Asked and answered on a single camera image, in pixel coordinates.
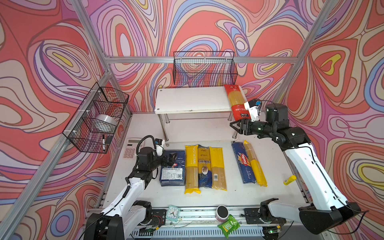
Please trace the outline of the blue Barilla pasta box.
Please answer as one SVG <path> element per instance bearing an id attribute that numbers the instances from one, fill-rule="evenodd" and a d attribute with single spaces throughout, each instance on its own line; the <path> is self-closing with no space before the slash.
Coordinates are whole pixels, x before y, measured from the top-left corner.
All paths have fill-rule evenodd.
<path id="1" fill-rule="evenodd" d="M 159 182 L 162 187 L 185 186 L 186 182 L 186 152 L 183 150 L 165 151 L 164 155 L 169 157 L 176 154 L 177 157 L 172 166 L 161 168 Z"/>

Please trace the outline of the red spaghetti bag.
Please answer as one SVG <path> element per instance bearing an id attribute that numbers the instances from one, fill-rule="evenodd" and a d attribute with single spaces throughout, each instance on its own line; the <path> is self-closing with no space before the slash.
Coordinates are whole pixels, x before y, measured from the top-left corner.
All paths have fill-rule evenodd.
<path id="1" fill-rule="evenodd" d="M 245 98 L 238 85 L 224 85 L 235 121 L 251 119 L 245 108 Z"/>

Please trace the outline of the blue Barilla spaghetti box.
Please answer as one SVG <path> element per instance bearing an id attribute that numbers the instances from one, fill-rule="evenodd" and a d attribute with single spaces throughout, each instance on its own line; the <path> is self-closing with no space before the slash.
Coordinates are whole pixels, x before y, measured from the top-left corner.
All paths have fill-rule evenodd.
<path id="1" fill-rule="evenodd" d="M 231 143 L 244 184 L 256 183 L 256 177 L 242 142 Z"/>

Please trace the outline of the yellow narrow spaghetti bag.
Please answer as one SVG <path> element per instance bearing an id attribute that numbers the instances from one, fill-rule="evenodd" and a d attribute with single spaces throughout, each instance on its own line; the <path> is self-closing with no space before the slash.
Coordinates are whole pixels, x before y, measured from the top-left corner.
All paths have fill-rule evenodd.
<path id="1" fill-rule="evenodd" d="M 261 187 L 267 187 L 268 186 L 267 180 L 265 178 L 265 175 L 263 173 L 262 167 L 256 156 L 253 146 L 249 142 L 244 141 L 244 147 L 247 152 L 248 159 L 250 160 L 251 168 L 254 172 L 257 183 Z"/>

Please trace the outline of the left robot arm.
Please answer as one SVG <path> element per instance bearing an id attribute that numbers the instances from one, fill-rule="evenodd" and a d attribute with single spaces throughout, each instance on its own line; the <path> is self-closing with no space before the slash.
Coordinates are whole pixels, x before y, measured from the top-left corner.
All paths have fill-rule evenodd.
<path id="1" fill-rule="evenodd" d="M 153 171 L 158 167 L 171 167 L 177 153 L 158 154 L 157 149 L 144 147 L 136 153 L 137 160 L 132 172 L 126 177 L 127 185 L 115 200 L 99 214 L 91 214 L 80 240 L 126 240 L 140 223 L 152 219 L 152 205 L 139 201 L 153 179 Z"/>

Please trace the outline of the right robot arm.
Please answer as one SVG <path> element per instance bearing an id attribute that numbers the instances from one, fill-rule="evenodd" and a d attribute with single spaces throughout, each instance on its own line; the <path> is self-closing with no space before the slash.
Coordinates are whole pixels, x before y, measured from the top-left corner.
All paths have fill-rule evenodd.
<path id="1" fill-rule="evenodd" d="M 300 127 L 291 127 L 288 108 L 283 104 L 266 105 L 266 120 L 260 121 L 263 102 L 254 99 L 231 108 L 234 121 L 230 126 L 240 135 L 270 138 L 291 160 L 304 180 L 312 197 L 308 206 L 280 203 L 277 198 L 261 202 L 258 217 L 270 222 L 277 218 L 301 223 L 309 232 L 318 235 L 339 226 L 362 212 L 336 187 L 320 163 L 311 140 Z"/>

